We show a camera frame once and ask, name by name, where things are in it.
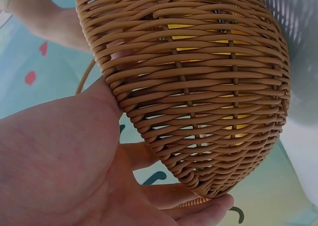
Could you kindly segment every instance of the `red heart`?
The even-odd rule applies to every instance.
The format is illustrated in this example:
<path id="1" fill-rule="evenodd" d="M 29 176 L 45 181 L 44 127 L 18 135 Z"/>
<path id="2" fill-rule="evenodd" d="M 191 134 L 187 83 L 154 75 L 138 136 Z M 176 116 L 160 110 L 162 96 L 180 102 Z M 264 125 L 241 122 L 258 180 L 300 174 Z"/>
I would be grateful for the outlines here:
<path id="1" fill-rule="evenodd" d="M 48 53 L 48 42 L 44 42 L 40 48 L 39 51 L 42 53 L 42 56 L 46 56 L 46 54 Z"/>
<path id="2" fill-rule="evenodd" d="M 31 86 L 36 80 L 36 73 L 35 71 L 30 71 L 25 77 L 24 82 Z"/>

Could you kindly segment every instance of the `woven rattan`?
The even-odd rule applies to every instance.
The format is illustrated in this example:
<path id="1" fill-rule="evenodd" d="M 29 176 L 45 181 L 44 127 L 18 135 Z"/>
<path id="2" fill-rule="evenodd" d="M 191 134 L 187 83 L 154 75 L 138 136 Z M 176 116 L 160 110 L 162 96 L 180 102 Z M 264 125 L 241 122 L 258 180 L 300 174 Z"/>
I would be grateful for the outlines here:
<path id="1" fill-rule="evenodd" d="M 180 182 L 219 197 L 264 160 L 286 122 L 290 75 L 261 0 L 76 1 L 119 106 Z"/>

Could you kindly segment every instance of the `woven strand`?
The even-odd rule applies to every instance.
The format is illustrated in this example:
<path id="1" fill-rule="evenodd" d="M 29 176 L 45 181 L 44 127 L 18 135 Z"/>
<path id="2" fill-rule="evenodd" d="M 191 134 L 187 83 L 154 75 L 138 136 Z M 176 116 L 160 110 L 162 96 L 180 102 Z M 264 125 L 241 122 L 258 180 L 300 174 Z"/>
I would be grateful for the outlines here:
<path id="1" fill-rule="evenodd" d="M 290 62 L 261 0 L 76 2 L 119 106 L 181 183 L 219 197 L 264 160 L 286 123 Z"/>

